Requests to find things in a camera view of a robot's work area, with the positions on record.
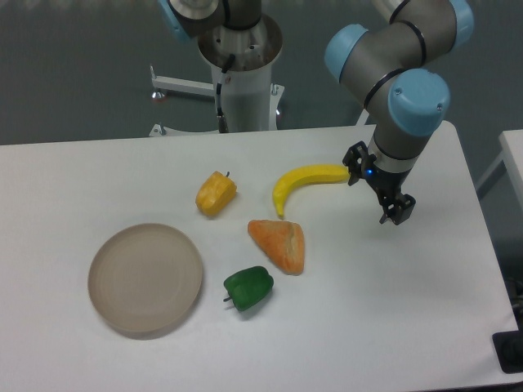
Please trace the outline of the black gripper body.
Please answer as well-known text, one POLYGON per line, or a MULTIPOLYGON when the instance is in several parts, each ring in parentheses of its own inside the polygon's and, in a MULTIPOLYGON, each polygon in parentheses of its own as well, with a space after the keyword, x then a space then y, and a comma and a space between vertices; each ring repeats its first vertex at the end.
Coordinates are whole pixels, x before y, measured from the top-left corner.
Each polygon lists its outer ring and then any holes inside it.
POLYGON ((362 178, 377 194, 381 205, 392 205, 410 171, 388 172, 377 167, 375 161, 375 156, 368 156, 362 160, 362 178))

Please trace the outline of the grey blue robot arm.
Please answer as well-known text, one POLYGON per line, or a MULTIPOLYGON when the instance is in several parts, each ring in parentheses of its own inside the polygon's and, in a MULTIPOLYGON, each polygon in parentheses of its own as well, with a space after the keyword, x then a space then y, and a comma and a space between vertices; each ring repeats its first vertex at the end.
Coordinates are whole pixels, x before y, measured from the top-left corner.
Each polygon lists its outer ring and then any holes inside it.
MULTIPOLYGON (((446 82, 425 65, 463 45, 474 16, 465 1, 377 1, 387 26, 369 32, 357 24, 329 41, 324 63, 376 120, 369 142, 343 159, 349 183, 365 181, 382 219, 400 224, 414 208, 401 187, 449 108, 446 82)), ((172 34, 195 39, 212 71, 212 96, 222 133, 270 126, 271 68, 283 36, 259 1, 162 1, 172 34)))

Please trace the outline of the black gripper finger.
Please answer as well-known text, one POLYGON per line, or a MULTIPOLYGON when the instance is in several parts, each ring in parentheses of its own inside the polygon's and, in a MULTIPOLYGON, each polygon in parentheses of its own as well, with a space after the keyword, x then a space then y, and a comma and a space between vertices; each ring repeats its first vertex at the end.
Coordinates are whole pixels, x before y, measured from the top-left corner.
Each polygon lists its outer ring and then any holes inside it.
POLYGON ((380 224, 390 221, 394 225, 400 225, 410 218, 416 205, 414 197, 401 192, 395 194, 392 198, 384 196, 379 201, 383 210, 382 217, 379 220, 380 224))
POLYGON ((364 177, 362 172, 365 159, 368 157, 368 149, 363 141, 352 145, 346 152, 342 164, 347 168, 349 179, 347 184, 353 186, 364 177))

